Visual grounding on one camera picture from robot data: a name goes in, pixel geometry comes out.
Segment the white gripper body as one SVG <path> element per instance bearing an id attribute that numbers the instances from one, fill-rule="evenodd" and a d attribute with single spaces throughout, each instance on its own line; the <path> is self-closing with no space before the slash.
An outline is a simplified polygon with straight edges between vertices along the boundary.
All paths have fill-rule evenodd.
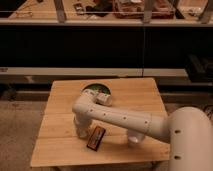
<path id="1" fill-rule="evenodd" d="M 84 116 L 75 116 L 74 117 L 74 125 L 77 136 L 80 139 L 85 139 L 88 137 L 89 128 L 92 124 L 92 119 Z"/>

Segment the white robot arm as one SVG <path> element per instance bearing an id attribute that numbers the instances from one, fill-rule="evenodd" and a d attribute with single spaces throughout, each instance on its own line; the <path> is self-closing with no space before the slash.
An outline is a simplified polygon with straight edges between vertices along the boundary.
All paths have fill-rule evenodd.
<path id="1" fill-rule="evenodd" d="M 98 92 L 84 90 L 72 107 L 78 125 L 92 119 L 137 131 L 170 144 L 169 171 L 213 171 L 213 124 L 195 107 L 182 107 L 168 117 L 97 104 Z"/>

